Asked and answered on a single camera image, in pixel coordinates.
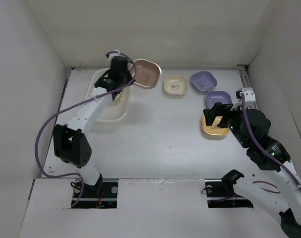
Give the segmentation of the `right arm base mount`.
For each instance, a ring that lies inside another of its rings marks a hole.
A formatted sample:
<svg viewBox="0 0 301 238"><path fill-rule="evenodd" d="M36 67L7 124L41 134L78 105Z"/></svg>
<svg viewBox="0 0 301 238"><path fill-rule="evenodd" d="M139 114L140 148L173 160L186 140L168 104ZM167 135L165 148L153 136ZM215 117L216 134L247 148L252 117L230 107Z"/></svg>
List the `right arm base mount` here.
<svg viewBox="0 0 301 238"><path fill-rule="evenodd" d="M244 175L231 170L222 178L209 178L204 180L205 188L201 193L207 197L208 208L253 208L248 199L237 195L233 185Z"/></svg>

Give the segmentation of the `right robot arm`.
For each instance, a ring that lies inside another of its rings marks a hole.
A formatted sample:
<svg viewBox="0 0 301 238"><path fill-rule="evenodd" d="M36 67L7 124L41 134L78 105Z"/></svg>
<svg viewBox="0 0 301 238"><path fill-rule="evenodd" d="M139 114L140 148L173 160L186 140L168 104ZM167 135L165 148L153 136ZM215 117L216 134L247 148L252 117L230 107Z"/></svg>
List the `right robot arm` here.
<svg viewBox="0 0 301 238"><path fill-rule="evenodd" d="M221 118L217 127L233 133L246 149L246 155L283 196L279 199L249 181L243 173L231 170L221 179L205 183L207 196L215 199L213 204L243 197L274 218L287 237L301 238L301 180L287 150L268 135L270 120L263 112L248 109L245 103L237 108L215 103L211 109L204 109L203 115L207 126L211 126L216 117Z"/></svg>

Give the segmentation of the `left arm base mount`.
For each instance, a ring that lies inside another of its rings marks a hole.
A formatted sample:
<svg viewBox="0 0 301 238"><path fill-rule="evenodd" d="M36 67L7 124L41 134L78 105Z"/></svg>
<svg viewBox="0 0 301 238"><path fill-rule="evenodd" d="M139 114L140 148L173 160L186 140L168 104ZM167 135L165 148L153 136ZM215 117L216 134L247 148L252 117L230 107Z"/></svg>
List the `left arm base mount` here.
<svg viewBox="0 0 301 238"><path fill-rule="evenodd" d="M71 208L74 209L115 209L118 195L117 179L104 179L100 176L96 185L84 184L81 192L79 180L70 183L73 188Z"/></svg>

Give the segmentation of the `yellow panda plate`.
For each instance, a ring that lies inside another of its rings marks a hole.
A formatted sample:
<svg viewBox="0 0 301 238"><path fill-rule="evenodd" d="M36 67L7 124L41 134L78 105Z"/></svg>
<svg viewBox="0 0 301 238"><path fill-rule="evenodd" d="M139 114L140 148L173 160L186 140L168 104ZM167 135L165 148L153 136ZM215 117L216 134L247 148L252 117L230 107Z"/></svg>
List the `yellow panda plate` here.
<svg viewBox="0 0 301 238"><path fill-rule="evenodd" d="M216 117L212 125L206 125L205 116L202 115L201 127L202 135L209 140L222 140L229 134L229 128L219 128L217 125L220 123L222 116Z"/></svg>

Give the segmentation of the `cream panda plate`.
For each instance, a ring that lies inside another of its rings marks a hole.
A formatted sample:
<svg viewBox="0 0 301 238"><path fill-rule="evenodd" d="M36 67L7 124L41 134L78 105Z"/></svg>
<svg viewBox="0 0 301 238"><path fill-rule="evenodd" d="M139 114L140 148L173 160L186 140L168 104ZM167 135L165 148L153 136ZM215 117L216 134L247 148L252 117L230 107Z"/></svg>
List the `cream panda plate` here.
<svg viewBox="0 0 301 238"><path fill-rule="evenodd" d="M122 94L123 94L122 90L119 91L119 92L112 93L112 99L113 99L113 101L119 100L122 97Z"/></svg>
<svg viewBox="0 0 301 238"><path fill-rule="evenodd" d="M188 80L184 76L169 75L164 79L163 90L170 97L182 98L187 93Z"/></svg>

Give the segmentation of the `brown panda plate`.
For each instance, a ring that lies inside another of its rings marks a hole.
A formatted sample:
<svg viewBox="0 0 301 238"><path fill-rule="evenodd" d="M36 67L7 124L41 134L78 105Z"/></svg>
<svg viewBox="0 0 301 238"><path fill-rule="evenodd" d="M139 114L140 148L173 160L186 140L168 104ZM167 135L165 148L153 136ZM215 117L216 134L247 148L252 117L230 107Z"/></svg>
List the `brown panda plate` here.
<svg viewBox="0 0 301 238"><path fill-rule="evenodd" d="M146 90L154 88L162 74L160 66L146 59L136 59L134 65L137 73L133 84Z"/></svg>

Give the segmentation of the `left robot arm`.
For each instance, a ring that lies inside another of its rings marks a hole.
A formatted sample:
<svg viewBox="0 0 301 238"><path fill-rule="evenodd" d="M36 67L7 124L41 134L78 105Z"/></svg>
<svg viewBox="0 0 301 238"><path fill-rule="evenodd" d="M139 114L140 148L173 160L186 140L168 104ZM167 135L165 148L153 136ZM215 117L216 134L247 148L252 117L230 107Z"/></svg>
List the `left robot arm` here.
<svg viewBox="0 0 301 238"><path fill-rule="evenodd" d="M77 168L83 178L85 191L93 197L101 194L103 178L90 162L92 149L87 134L103 110L125 87L133 83L128 67L131 62L125 56L114 56L110 68L96 80L89 102L82 105L70 121L64 125L57 124L53 129L55 156Z"/></svg>

